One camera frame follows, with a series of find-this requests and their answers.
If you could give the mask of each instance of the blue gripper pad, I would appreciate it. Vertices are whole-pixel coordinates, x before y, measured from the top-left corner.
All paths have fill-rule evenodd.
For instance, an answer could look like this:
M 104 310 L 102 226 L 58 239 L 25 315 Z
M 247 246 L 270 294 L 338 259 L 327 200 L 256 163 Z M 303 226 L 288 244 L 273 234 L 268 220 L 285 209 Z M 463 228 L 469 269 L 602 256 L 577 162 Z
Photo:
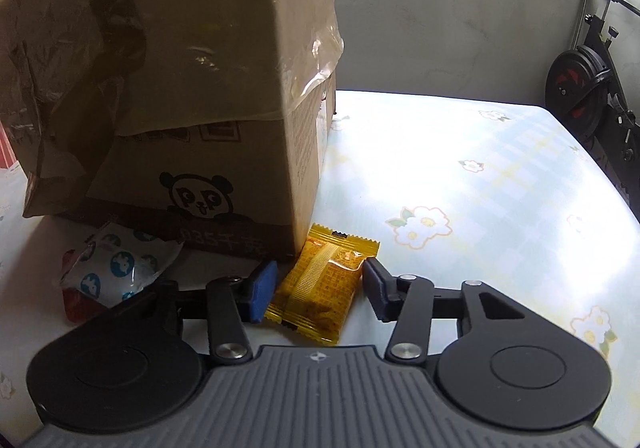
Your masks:
M 236 306 L 243 322 L 260 323 L 273 298 L 278 280 L 278 264 L 265 260 L 242 281 L 236 297 Z

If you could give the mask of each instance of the exercise bike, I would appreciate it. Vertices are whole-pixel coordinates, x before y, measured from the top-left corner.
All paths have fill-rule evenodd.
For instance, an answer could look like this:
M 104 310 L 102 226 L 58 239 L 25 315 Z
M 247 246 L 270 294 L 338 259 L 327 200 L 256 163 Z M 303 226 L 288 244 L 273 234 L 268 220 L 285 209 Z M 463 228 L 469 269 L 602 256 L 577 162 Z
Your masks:
M 586 15 L 582 45 L 560 54 L 549 69 L 545 108 L 590 153 L 640 220 L 640 126 L 609 52 L 618 31 L 609 27 L 602 35 L 611 2 L 640 16 L 627 0 L 607 0 L 602 18 Z

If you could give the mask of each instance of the gray ribbed surface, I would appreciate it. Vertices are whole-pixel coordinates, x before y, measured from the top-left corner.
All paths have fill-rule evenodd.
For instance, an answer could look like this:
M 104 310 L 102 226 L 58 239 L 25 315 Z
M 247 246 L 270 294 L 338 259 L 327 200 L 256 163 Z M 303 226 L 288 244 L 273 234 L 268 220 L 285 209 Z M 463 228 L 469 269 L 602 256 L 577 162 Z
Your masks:
M 458 415 L 415 369 L 372 347 L 266 347 L 256 360 L 214 370 L 178 414 L 113 436 L 47 426 L 28 448 L 612 448 L 586 426 L 520 437 Z

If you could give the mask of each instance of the plastic bag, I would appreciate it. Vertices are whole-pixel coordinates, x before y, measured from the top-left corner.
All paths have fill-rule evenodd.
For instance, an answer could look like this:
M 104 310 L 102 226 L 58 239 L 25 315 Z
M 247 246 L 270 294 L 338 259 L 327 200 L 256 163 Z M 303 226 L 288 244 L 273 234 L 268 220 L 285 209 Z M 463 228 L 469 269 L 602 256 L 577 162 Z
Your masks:
M 110 222 L 67 260 L 60 287 L 113 307 L 158 278 L 181 248 L 181 242 L 160 240 Z
M 293 269 L 265 317 L 326 345 L 335 345 L 362 276 L 380 244 L 314 224 Z

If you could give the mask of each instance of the panda logo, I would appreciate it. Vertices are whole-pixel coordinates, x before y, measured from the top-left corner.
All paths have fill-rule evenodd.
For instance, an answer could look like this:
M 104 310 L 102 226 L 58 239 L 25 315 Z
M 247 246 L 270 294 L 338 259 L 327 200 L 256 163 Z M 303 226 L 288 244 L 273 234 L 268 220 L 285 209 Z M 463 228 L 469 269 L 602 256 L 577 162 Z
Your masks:
M 169 190 L 173 203 L 168 211 L 180 214 L 185 219 L 205 219 L 220 223 L 250 221 L 248 217 L 234 213 L 234 205 L 229 197 L 233 186 L 220 175 L 210 179 L 201 175 L 180 174 L 173 176 L 160 174 L 160 183 Z

